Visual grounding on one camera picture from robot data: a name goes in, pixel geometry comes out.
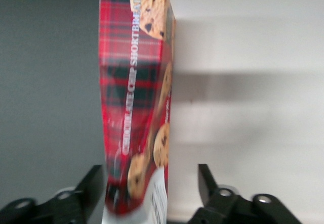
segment white wall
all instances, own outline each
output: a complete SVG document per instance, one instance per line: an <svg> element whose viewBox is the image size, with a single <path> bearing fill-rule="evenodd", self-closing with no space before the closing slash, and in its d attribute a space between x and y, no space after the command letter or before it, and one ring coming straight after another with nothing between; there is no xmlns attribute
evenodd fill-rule
<svg viewBox="0 0 324 224"><path fill-rule="evenodd" d="M197 164L243 197L324 223L324 0L171 0L169 218L201 206Z"/></svg>

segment chocolate chip cookie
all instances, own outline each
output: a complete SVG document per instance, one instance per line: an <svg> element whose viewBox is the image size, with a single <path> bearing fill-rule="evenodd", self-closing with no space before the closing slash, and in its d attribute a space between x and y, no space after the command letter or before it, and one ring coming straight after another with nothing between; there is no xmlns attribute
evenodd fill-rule
<svg viewBox="0 0 324 224"><path fill-rule="evenodd" d="M165 40L166 10L168 0L141 0L140 28L148 35ZM134 11L134 2L130 0L131 10Z"/></svg>
<svg viewBox="0 0 324 224"><path fill-rule="evenodd" d="M169 135L170 124L165 123L158 130L154 141L153 157L157 167L164 167L169 163Z"/></svg>

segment shortbread box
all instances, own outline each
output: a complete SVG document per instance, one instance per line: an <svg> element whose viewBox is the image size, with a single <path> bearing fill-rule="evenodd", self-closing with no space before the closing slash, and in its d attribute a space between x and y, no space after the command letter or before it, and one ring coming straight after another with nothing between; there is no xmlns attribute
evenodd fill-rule
<svg viewBox="0 0 324 224"><path fill-rule="evenodd" d="M175 18L170 0L100 0L107 223L166 223Z"/></svg>

